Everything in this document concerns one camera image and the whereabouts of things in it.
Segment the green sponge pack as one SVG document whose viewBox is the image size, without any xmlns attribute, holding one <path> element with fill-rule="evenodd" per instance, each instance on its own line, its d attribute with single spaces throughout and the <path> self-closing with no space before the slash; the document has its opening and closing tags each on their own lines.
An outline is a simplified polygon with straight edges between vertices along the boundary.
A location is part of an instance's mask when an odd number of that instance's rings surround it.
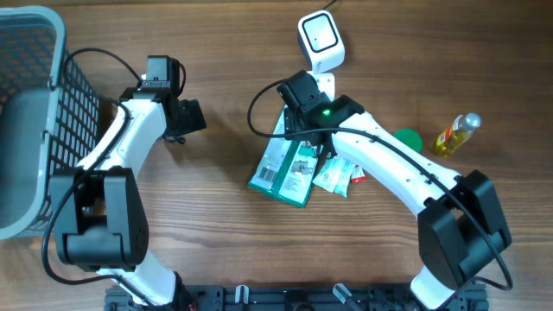
<svg viewBox="0 0 553 311">
<path fill-rule="evenodd" d="M 271 138 L 248 187 L 284 203 L 305 207 L 321 153 L 310 142 Z"/>
</svg>

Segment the light green wipes packet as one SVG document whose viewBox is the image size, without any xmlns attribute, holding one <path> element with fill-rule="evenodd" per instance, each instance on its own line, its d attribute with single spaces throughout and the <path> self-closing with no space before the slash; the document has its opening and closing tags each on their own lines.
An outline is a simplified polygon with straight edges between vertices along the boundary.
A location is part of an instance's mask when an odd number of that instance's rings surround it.
<svg viewBox="0 0 553 311">
<path fill-rule="evenodd" d="M 353 174 L 355 164 L 338 155 L 327 159 L 313 183 L 328 191 L 347 197 L 347 189 Z"/>
</svg>

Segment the red toothpaste box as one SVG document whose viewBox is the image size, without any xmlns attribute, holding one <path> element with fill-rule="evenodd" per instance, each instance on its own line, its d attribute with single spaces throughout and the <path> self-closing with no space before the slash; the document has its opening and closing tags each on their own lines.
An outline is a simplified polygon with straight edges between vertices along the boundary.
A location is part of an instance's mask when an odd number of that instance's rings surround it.
<svg viewBox="0 0 553 311">
<path fill-rule="evenodd" d="M 355 166 L 350 178 L 351 183 L 359 183 L 366 180 L 365 172 L 360 166 Z"/>
</svg>

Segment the green lid jar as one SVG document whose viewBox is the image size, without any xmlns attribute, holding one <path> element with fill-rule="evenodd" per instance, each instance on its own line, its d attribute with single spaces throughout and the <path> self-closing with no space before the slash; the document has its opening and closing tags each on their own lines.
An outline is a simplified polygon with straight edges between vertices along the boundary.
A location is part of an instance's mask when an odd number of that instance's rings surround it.
<svg viewBox="0 0 553 311">
<path fill-rule="evenodd" d="M 421 136 L 413 129 L 403 128 L 397 130 L 393 136 L 418 153 L 423 150 L 423 140 Z"/>
</svg>

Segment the yellow dish soap bottle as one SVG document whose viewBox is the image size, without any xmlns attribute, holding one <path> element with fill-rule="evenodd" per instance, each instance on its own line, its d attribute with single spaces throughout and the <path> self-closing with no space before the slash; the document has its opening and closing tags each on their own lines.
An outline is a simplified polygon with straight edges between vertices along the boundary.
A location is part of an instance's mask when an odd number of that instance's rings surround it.
<svg viewBox="0 0 553 311">
<path fill-rule="evenodd" d="M 431 151 L 440 157 L 450 157 L 463 143 L 468 141 L 481 126 L 481 117 L 469 112 L 459 115 L 433 142 Z"/>
</svg>

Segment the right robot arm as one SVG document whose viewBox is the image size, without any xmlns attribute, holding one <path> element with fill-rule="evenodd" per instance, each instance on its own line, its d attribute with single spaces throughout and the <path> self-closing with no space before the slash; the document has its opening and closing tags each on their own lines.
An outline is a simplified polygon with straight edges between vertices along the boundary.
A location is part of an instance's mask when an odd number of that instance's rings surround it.
<svg viewBox="0 0 553 311">
<path fill-rule="evenodd" d="M 449 302 L 512 243 L 492 181 L 425 158 L 384 130 L 346 95 L 330 99 L 300 71 L 278 83 L 285 138 L 324 145 L 360 166 L 416 217 L 423 269 L 410 291 L 430 310 Z"/>
</svg>

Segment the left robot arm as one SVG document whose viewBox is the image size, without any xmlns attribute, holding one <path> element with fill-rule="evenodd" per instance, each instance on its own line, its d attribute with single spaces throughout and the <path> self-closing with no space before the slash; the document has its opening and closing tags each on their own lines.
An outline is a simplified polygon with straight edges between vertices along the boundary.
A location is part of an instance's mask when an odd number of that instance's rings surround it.
<svg viewBox="0 0 553 311">
<path fill-rule="evenodd" d="M 112 280 L 136 309 L 193 310 L 177 272 L 149 250 L 137 176 L 155 142 L 185 142 L 206 121 L 197 100 L 181 100 L 186 69 L 151 55 L 137 85 L 114 101 L 117 115 L 92 152 L 50 179 L 54 213 L 43 234 L 42 265 L 56 282 Z"/>
</svg>

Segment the white barcode scanner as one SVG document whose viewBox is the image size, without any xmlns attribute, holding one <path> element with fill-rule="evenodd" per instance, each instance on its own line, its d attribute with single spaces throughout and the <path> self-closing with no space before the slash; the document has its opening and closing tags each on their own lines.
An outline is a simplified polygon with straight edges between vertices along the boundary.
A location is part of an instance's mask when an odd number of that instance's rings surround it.
<svg viewBox="0 0 553 311">
<path fill-rule="evenodd" d="M 345 59 L 345 45 L 333 16 L 318 10 L 297 23 L 297 40 L 313 73 L 325 73 Z"/>
</svg>

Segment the grey plastic mesh basket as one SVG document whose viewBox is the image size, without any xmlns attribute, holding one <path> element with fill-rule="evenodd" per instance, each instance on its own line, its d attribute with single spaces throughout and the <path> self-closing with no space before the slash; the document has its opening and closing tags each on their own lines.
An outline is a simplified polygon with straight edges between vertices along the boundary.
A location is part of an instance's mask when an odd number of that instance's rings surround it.
<svg viewBox="0 0 553 311">
<path fill-rule="evenodd" d="M 1 10 L 1 238 L 37 236 L 51 218 L 49 179 L 99 140 L 100 103 L 68 57 L 62 18 L 43 6 Z"/>
</svg>

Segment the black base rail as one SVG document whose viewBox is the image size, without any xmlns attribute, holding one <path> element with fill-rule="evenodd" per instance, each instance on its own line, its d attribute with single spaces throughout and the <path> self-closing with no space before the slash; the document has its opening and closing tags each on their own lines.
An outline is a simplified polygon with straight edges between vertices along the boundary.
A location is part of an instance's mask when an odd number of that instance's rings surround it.
<svg viewBox="0 0 553 311">
<path fill-rule="evenodd" d="M 410 292 L 409 284 L 379 284 L 347 288 L 247 288 L 188 286 L 193 304 L 183 310 L 430 310 Z M 437 310 L 487 311 L 483 284 L 470 284 Z M 124 289 L 106 290 L 104 310 L 149 310 L 135 303 Z"/>
</svg>

